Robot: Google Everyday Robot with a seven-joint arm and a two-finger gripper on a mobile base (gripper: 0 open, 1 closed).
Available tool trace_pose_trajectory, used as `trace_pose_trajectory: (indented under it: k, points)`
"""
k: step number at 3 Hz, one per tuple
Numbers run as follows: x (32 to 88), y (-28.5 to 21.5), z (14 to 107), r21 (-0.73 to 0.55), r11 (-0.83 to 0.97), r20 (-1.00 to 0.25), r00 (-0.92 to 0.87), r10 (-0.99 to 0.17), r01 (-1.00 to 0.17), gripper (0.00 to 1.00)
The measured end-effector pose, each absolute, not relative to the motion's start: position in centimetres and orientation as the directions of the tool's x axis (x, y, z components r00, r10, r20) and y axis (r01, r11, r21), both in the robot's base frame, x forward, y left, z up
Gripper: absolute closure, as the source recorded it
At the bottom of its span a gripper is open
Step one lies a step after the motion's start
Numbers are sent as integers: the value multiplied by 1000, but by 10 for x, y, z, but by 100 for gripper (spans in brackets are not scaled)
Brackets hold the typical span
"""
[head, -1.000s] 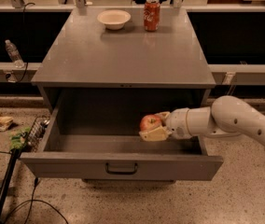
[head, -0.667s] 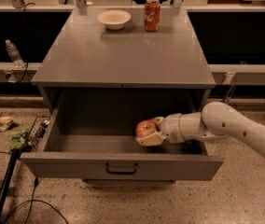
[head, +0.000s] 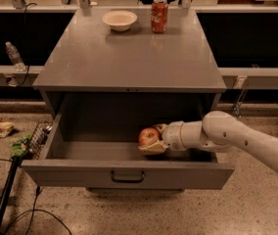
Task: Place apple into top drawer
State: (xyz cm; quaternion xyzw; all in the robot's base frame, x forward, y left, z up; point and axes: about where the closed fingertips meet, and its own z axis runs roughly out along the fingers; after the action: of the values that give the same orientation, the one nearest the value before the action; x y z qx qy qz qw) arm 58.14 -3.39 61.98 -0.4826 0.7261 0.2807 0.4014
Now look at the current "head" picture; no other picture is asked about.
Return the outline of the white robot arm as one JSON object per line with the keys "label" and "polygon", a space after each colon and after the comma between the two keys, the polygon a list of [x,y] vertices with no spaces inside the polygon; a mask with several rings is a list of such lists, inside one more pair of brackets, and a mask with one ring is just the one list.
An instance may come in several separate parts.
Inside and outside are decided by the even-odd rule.
{"label": "white robot arm", "polygon": [[212,111],[198,121],[175,121],[145,128],[138,142],[138,149],[146,156],[192,148],[221,152],[233,146],[278,173],[278,138],[254,130],[221,111]]}

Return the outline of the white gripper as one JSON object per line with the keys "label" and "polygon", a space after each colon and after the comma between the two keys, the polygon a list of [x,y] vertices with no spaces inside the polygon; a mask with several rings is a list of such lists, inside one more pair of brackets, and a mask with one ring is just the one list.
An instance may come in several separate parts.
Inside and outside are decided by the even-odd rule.
{"label": "white gripper", "polygon": [[142,145],[138,149],[145,156],[162,154],[167,148],[171,151],[183,151],[184,146],[181,141],[182,125],[182,121],[172,122],[169,125],[165,123],[155,124],[154,128],[162,135],[162,141],[158,140],[149,145]]}

